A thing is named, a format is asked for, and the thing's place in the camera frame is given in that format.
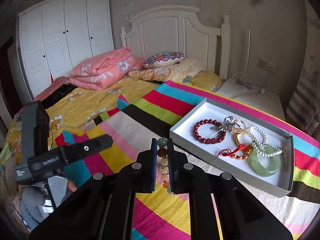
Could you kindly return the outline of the gloved left hand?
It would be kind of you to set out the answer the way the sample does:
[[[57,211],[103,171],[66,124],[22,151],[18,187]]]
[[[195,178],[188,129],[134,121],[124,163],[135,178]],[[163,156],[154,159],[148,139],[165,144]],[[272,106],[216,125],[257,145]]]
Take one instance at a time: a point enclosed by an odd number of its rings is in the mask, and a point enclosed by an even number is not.
[[[59,196],[60,204],[78,189],[73,181],[61,176],[53,176],[48,182],[49,189],[54,189],[54,197]],[[32,231],[54,211],[54,203],[38,187],[28,186],[23,190],[20,210],[16,213],[19,213],[28,231]]]

